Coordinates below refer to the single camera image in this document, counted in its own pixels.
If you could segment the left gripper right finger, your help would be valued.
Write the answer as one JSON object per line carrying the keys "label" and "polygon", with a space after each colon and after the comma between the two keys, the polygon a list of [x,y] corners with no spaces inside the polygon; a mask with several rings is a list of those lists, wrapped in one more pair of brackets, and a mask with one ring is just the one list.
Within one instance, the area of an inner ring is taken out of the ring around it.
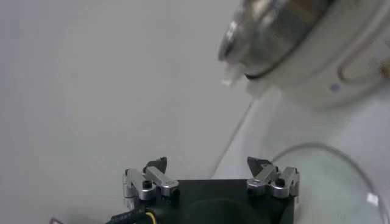
{"label": "left gripper right finger", "polygon": [[280,170],[266,159],[247,158],[253,175],[246,181],[249,192],[255,196],[271,194],[275,198],[297,197],[300,188],[300,173],[295,167]]}

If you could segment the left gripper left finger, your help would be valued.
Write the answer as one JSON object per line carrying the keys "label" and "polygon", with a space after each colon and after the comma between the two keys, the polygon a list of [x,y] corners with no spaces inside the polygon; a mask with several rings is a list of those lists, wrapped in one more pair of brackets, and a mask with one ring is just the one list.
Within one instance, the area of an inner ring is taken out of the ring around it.
{"label": "left gripper left finger", "polygon": [[179,181],[166,175],[167,157],[149,161],[142,170],[126,169],[122,175],[124,204],[129,210],[140,206],[142,201],[150,202],[159,193],[163,198],[176,198],[179,195]]}

